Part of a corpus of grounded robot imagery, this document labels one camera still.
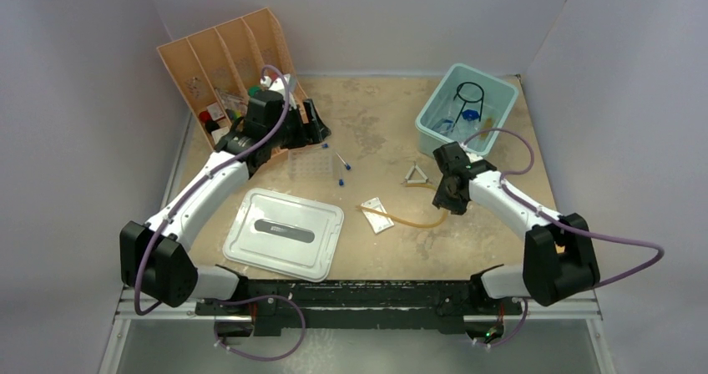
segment container lid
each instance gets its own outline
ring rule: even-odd
[[[229,260],[319,282],[329,274],[344,212],[265,189],[246,193],[231,226]]]

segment gray wall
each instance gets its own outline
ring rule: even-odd
[[[708,0],[568,0],[524,80],[560,209],[656,240],[599,290],[620,372],[705,372]],[[613,275],[652,252],[599,245]]]
[[[0,372],[96,372],[187,108],[152,0],[0,0]]]
[[[564,0],[155,0],[173,38],[270,7],[299,73],[523,72]]]

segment brown object in bin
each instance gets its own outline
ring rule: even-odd
[[[268,8],[159,46],[157,50],[195,117],[213,103],[222,110],[228,107],[217,97],[216,89],[240,96],[247,102],[247,89],[260,85],[260,70],[264,64],[273,65],[296,79],[282,27]],[[307,99],[299,82],[294,96],[300,106]],[[304,110],[301,115],[303,121],[307,121]],[[228,118],[222,121],[231,124]],[[202,125],[199,126],[214,148],[214,140]],[[273,154],[280,152],[282,150],[276,149]]]

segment purple hose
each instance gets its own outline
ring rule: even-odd
[[[283,353],[282,355],[278,356],[273,356],[273,357],[263,357],[263,356],[257,356],[257,355],[251,355],[250,353],[246,353],[244,351],[239,351],[237,349],[234,349],[230,346],[227,346],[224,342],[221,341],[219,338],[219,334],[216,332],[216,324],[214,324],[214,338],[216,338],[216,343],[223,347],[225,350],[230,351],[231,353],[235,353],[236,355],[243,356],[247,359],[255,360],[255,361],[276,361],[280,359],[284,359],[288,357],[289,355],[295,353],[298,347],[300,347],[300,344],[302,344],[302,341],[305,339],[305,316],[302,314],[302,310],[300,310],[300,307],[298,307],[294,301],[291,301],[290,299],[280,296],[280,295],[263,295],[263,296],[257,296],[257,297],[252,297],[250,299],[246,299],[244,301],[218,301],[220,305],[223,306],[241,306],[245,305],[248,303],[253,303],[254,301],[263,301],[266,299],[278,299],[281,301],[284,301],[288,304],[290,304],[295,311],[297,311],[297,315],[300,317],[300,324],[302,331],[300,331],[300,338],[298,338],[296,344],[287,352]]]
[[[574,233],[574,234],[576,234],[576,235],[587,236],[587,237],[589,237],[589,238],[594,238],[594,239],[598,239],[598,240],[604,240],[604,241],[607,241],[607,242],[616,243],[616,244],[620,244],[620,245],[639,246],[639,247],[645,247],[645,248],[648,248],[648,249],[654,249],[654,250],[656,250],[656,255],[655,255],[654,257],[652,257],[651,259],[649,259],[649,260],[645,261],[644,263],[639,264],[639,265],[637,265],[636,267],[634,267],[634,268],[632,268],[632,269],[630,269],[630,270],[627,270],[627,271],[625,271],[625,272],[623,272],[623,273],[621,273],[621,274],[618,274],[618,275],[615,275],[615,276],[613,276],[613,277],[611,277],[611,278],[608,278],[608,279],[606,279],[606,280],[600,281],[600,282],[594,287],[594,289],[599,288],[599,287],[601,287],[601,286],[605,286],[605,285],[612,284],[612,283],[614,283],[614,282],[616,282],[616,281],[623,280],[624,278],[626,278],[626,277],[628,277],[628,276],[630,276],[630,275],[636,274],[637,272],[642,271],[642,270],[645,269],[645,268],[651,267],[652,265],[656,264],[657,261],[661,260],[662,257],[664,257],[664,253],[665,253],[665,252],[664,252],[664,248],[663,248],[662,246],[660,246],[660,245],[657,245],[656,243],[648,242],[648,241],[645,241],[645,240],[634,240],[634,239],[629,239],[629,238],[622,238],[622,237],[619,237],[619,236],[603,235],[603,234],[599,234],[599,233],[596,233],[596,232],[589,232],[589,231],[587,231],[587,230],[579,230],[579,229],[577,229],[577,228],[573,228],[572,226],[563,224],[562,222],[556,220],[554,217],[552,217],[552,216],[550,216],[550,215],[544,213],[542,210],[541,210],[541,211],[537,211],[537,210],[536,210],[536,206],[534,206],[534,205],[530,204],[528,201],[526,201],[526,200],[524,200],[524,199],[518,197],[514,192],[512,192],[512,191],[507,187],[506,182],[504,181],[504,179],[506,178],[507,175],[522,175],[522,174],[526,174],[527,172],[529,172],[529,171],[531,170],[531,167],[534,166],[534,162],[535,162],[535,159],[536,159],[535,154],[534,154],[534,149],[531,147],[531,144],[530,144],[526,139],[522,138],[520,134],[517,134],[516,132],[513,132],[513,131],[508,130],[508,129],[504,129],[504,128],[489,128],[489,129],[480,130],[480,131],[477,132],[476,134],[473,134],[472,136],[470,136],[469,138],[467,138],[467,139],[463,142],[463,144],[469,143],[470,140],[476,138],[476,137],[479,136],[480,134],[485,134],[485,133],[487,133],[487,132],[494,132],[494,131],[497,131],[497,132],[504,132],[505,134],[511,134],[512,136],[514,136],[514,137],[516,137],[517,139],[521,140],[521,141],[523,142],[523,144],[526,145],[526,148],[528,149],[528,153],[529,153],[530,156],[531,156],[531,160],[528,162],[528,166],[527,166],[526,168],[521,169],[521,170],[518,170],[518,171],[515,171],[515,170],[504,171],[504,172],[502,172],[501,176],[499,177],[499,183],[502,185],[502,189],[504,190],[504,192],[505,192],[507,195],[509,195],[509,197],[511,197],[512,199],[514,199],[515,201],[517,201],[519,204],[523,205],[524,207],[528,208],[529,210],[535,212],[535,213],[538,214],[539,216],[545,218],[546,220],[548,220],[549,222],[553,223],[554,225],[558,226],[558,227],[559,227],[560,229],[562,229],[562,230],[567,230],[568,232]]]
[[[155,307],[157,307],[161,304],[161,302],[158,301],[158,302],[155,302],[152,306],[143,310],[140,307],[140,292],[142,291],[142,288],[143,288],[143,276],[145,275],[145,268],[148,265],[148,258],[150,256],[150,253],[152,253],[152,251],[153,251],[153,248],[155,246],[155,243],[157,242],[157,239],[159,238],[159,235],[162,234],[162,231],[165,229],[165,227],[167,227],[168,220],[171,219],[172,217],[174,217],[180,211],[180,209],[182,208],[184,203],[197,191],[197,189],[199,187],[201,187],[201,185],[206,183],[206,181],[209,180],[210,177],[214,176],[216,173],[218,173],[222,169],[232,165],[233,163],[240,161],[241,159],[246,157],[248,154],[252,153],[254,150],[260,148],[263,144],[268,142],[268,140],[270,140],[273,137],[273,135],[283,125],[283,122],[285,122],[287,112],[290,109],[290,95],[287,94],[289,86],[288,86],[288,83],[287,83],[285,77],[281,73],[281,71],[272,65],[265,65],[263,67],[263,69],[260,71],[260,75],[263,76],[266,73],[266,70],[268,70],[268,69],[272,70],[273,72],[275,72],[278,75],[278,77],[283,82],[283,86],[286,90],[286,96],[284,97],[285,105],[283,106],[283,111],[281,113],[281,116],[278,118],[278,121],[276,122],[276,125],[273,127],[273,129],[271,129],[271,131],[263,139],[259,140],[258,142],[256,142],[254,145],[250,146],[248,149],[244,150],[243,152],[238,153],[236,156],[224,161],[221,164],[216,165],[213,169],[211,169],[209,171],[208,174],[199,178],[199,180],[197,180],[189,189],[187,189],[184,192],[184,194],[179,199],[177,199],[175,201],[175,203],[172,205],[172,208],[167,213],[167,217],[164,220],[162,220],[162,222],[158,225],[158,227],[155,230],[155,232],[153,233],[153,235],[150,237],[148,245],[145,248],[145,252],[143,253],[143,258],[140,260],[140,265],[138,267],[138,274],[136,275],[136,278],[135,278],[135,287],[134,287],[135,288],[134,307],[135,307],[135,313],[138,316],[145,316],[146,314],[153,311],[155,309]],[[249,301],[242,301],[242,302],[236,302],[236,303],[243,304],[243,303],[247,303]],[[282,357],[289,356],[292,352],[294,352],[295,349],[297,349],[297,347],[300,346],[300,344],[302,343],[302,338],[305,337],[305,318],[302,315],[302,311],[300,311],[300,309],[292,301],[288,301],[288,300],[286,300],[286,301],[295,307],[295,309],[297,310],[298,314],[300,315],[300,317],[302,319],[303,326],[302,326],[302,335],[301,335],[300,341],[297,342],[296,346],[291,351],[289,351],[288,353],[286,353]],[[242,356],[246,356],[246,357],[252,358],[254,360],[263,359],[263,357],[252,356],[252,355],[248,355],[247,353],[242,354]]]

